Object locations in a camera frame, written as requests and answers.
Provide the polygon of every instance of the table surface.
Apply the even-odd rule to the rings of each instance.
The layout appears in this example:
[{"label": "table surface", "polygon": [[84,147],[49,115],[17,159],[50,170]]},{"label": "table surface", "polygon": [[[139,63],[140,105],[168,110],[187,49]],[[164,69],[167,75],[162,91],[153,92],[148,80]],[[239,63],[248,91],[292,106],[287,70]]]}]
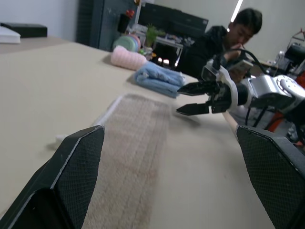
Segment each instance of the table surface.
[{"label": "table surface", "polygon": [[119,95],[136,93],[173,108],[150,229],[274,228],[223,115],[175,113],[206,96],[171,99],[138,87],[128,82],[132,71],[109,65],[107,52],[60,39],[0,50],[0,212],[53,155],[56,135],[89,127]]}]

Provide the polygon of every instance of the man's hand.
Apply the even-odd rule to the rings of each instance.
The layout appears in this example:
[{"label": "man's hand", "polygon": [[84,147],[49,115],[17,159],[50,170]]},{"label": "man's hand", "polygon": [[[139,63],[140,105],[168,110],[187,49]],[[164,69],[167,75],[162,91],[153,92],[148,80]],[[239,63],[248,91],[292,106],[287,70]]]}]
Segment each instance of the man's hand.
[{"label": "man's hand", "polygon": [[234,81],[234,83],[240,83],[246,73],[247,72],[242,72],[238,69],[232,69],[229,71],[230,77]]},{"label": "man's hand", "polygon": [[[242,44],[237,44],[237,45],[234,45],[231,47],[231,49],[240,49],[242,47]],[[242,53],[242,51],[232,51],[232,52],[227,52],[225,55],[224,55],[224,58],[228,61],[231,61],[231,60],[234,60],[234,59],[237,59],[240,54]]]}]

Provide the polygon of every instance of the blue towel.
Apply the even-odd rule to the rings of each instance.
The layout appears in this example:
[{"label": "blue towel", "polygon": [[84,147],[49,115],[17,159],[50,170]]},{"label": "blue towel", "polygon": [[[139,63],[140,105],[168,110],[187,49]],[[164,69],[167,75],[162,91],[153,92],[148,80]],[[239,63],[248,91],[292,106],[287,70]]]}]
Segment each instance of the blue towel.
[{"label": "blue towel", "polygon": [[135,74],[136,83],[142,87],[176,98],[177,90],[184,86],[185,78],[182,73],[160,67],[147,62]]}]

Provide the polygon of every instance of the black cable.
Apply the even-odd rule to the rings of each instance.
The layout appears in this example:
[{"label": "black cable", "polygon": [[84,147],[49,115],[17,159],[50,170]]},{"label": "black cable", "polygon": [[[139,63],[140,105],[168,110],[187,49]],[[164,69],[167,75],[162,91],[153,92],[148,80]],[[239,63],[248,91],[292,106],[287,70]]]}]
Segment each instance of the black cable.
[{"label": "black cable", "polygon": [[268,130],[275,122],[277,122],[277,121],[279,121],[279,120],[282,120],[282,119],[284,119],[284,117],[278,117],[278,118],[272,120],[272,121],[264,128],[264,130]]},{"label": "black cable", "polygon": [[263,115],[265,114],[266,110],[268,109],[268,107],[266,106],[262,111],[261,113],[259,114],[257,120],[255,121],[253,127],[257,127],[258,123],[261,121]]},{"label": "black cable", "polygon": [[246,122],[245,125],[248,125],[248,119],[249,119],[249,114],[250,114],[251,108],[248,109],[247,115],[246,115]]},{"label": "black cable", "polygon": [[219,54],[216,56],[216,59],[220,59],[221,56],[225,55],[226,53],[228,52],[232,52],[232,51],[242,51],[242,52],[245,52],[247,54],[249,54],[253,60],[255,61],[255,63],[257,64],[257,66],[262,70],[262,72],[265,74],[265,75],[268,75],[267,71],[265,70],[265,68],[262,66],[262,64],[259,62],[259,60],[254,56],[254,54],[246,49],[229,49],[229,50],[226,50],[224,51],[223,53]]}]

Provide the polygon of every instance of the pink towel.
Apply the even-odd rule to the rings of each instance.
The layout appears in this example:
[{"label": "pink towel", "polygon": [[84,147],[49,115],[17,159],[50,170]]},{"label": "pink towel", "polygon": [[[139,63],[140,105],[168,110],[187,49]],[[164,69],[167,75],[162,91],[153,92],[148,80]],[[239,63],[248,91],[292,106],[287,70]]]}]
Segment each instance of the pink towel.
[{"label": "pink towel", "polygon": [[139,70],[146,62],[147,60],[143,55],[130,52],[122,46],[117,46],[111,55],[113,65],[135,71]]}]

